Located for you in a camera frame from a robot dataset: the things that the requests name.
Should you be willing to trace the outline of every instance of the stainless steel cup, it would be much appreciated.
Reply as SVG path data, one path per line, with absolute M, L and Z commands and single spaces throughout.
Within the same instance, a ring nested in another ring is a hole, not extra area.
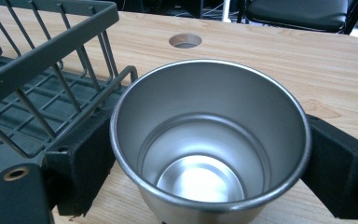
M 167 224 L 249 222 L 297 182 L 310 157 L 310 127 L 288 90 L 214 60 L 140 77 L 115 108 L 111 141 Z

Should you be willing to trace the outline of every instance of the wooden table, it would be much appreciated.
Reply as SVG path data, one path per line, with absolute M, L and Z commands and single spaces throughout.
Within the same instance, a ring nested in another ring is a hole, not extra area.
M 119 70 L 133 64 L 142 75 L 166 63 L 198 58 L 241 63 L 282 83 L 307 113 L 358 138 L 358 38 L 136 13 L 119 16 L 108 30 Z M 169 39 L 180 33 L 198 35 L 202 43 L 193 49 L 174 48 Z M 117 163 L 85 217 L 54 214 L 57 223 L 157 224 Z M 299 181 L 254 223 L 358 221 L 334 219 Z

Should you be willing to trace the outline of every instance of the wire rack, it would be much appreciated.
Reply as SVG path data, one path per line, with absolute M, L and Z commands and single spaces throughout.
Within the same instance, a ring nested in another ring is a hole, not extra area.
M 0 44 L 0 169 L 25 161 L 39 163 L 48 146 L 78 122 L 95 110 L 113 108 L 123 91 L 120 82 L 127 74 L 136 79 L 133 66 L 118 72 L 105 31 L 118 21 L 116 4 L 0 0 L 2 7 L 23 38 L 11 35 L 0 20 L 0 40 L 4 39 L 10 46 L 8 52 L 14 54 L 7 57 Z M 22 21 L 19 11 L 33 16 Z M 45 12 L 62 21 L 65 30 L 53 36 L 42 19 Z M 70 15 L 84 20 L 72 26 Z M 45 41 L 36 44 L 27 32 L 29 27 L 37 27 Z M 21 52 L 20 39 L 25 40 L 29 51 Z M 86 48 L 91 39 L 96 39 L 100 47 L 96 57 L 104 58 L 107 76 L 94 71 L 96 66 L 92 66 Z M 75 58 L 79 69 L 66 66 L 66 58 Z

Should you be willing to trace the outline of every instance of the cup rim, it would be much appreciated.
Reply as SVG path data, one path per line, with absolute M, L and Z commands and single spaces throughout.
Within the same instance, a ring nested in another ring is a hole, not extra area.
M 135 88 L 138 83 L 142 82 L 144 79 L 147 79 L 150 76 L 153 76 L 154 73 L 156 73 L 159 70 L 169 68 L 172 66 L 177 66 L 184 63 L 221 63 L 224 65 L 230 65 L 230 66 L 236 66 L 239 68 L 242 68 L 244 70 L 248 70 L 250 72 L 253 72 L 261 77 L 263 77 L 265 80 L 271 82 L 276 87 L 281 89 L 285 93 L 285 95 L 288 96 L 288 98 L 293 102 L 293 104 L 296 106 L 297 111 L 299 113 L 299 116 L 301 117 L 302 124 L 304 127 L 304 150 L 303 154 L 301 156 L 301 159 L 297 163 L 296 169 L 288 176 L 286 177 L 280 184 L 278 184 L 275 188 L 269 189 L 266 192 L 263 192 L 260 195 L 254 196 L 253 198 L 244 199 L 240 201 L 235 202 L 227 202 L 227 203 L 206 203 L 206 202 L 199 202 L 199 201 L 192 201 L 189 199 L 181 198 L 178 196 L 175 196 L 173 194 L 170 194 L 169 192 L 166 192 L 162 189 L 158 189 L 157 187 L 153 186 L 151 183 L 149 183 L 144 178 L 137 175 L 137 172 L 130 166 L 130 163 L 127 161 L 127 159 L 123 156 L 123 152 L 121 147 L 119 146 L 118 139 L 117 139 L 117 119 L 118 114 L 121 108 L 121 105 L 123 104 L 123 101 L 125 100 L 126 96 L 131 92 L 133 88 Z M 138 188 L 142 188 L 143 190 L 146 190 L 150 194 L 156 196 L 157 198 L 161 199 L 162 201 L 165 201 L 167 203 L 171 203 L 178 206 L 183 206 L 191 209 L 197 209 L 202 211 L 209 211 L 209 212 L 233 212 L 233 211 L 240 211 L 240 210 L 247 210 L 259 207 L 265 203 L 268 203 L 270 201 L 275 200 L 276 198 L 283 195 L 287 190 L 289 190 L 296 182 L 297 180 L 302 176 L 304 173 L 308 162 L 310 160 L 310 154 L 311 154 L 311 131 L 310 131 L 310 125 L 307 120 L 307 116 L 301 107 L 300 103 L 297 101 L 297 99 L 287 90 L 284 86 L 282 86 L 280 83 L 278 83 L 273 78 L 254 70 L 253 68 L 250 68 L 248 66 L 238 64 L 238 63 L 232 63 L 227 61 L 220 61 L 220 60 L 213 60 L 213 59 L 196 59 L 196 60 L 185 60 L 180 61 L 176 63 L 169 63 L 166 65 L 163 65 L 161 67 L 158 67 L 147 74 L 143 75 L 142 77 L 139 77 L 137 80 L 135 80 L 121 95 L 120 99 L 117 102 L 117 105 L 114 109 L 113 115 L 110 120 L 110 138 L 111 138 L 111 144 L 112 149 L 115 153 L 116 159 L 118 163 L 120 164 L 122 170 L 124 173 L 131 179 L 132 182 L 134 182 Z

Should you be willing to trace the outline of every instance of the round hole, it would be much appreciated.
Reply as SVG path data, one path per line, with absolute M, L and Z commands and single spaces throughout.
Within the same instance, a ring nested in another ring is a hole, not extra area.
M 4 180 L 6 181 L 13 181 L 20 178 L 23 178 L 24 176 L 28 175 L 30 173 L 30 170 L 27 167 L 19 167 L 16 169 L 13 169 L 4 175 Z
M 69 151 L 69 147 L 67 147 L 67 146 L 65 146 L 65 147 L 59 147 L 59 148 L 57 149 L 57 151 L 59 151 L 59 152 L 66 152 L 66 151 Z
M 179 49 L 191 49 L 202 42 L 199 35 L 194 34 L 179 34 L 170 38 L 170 44 Z

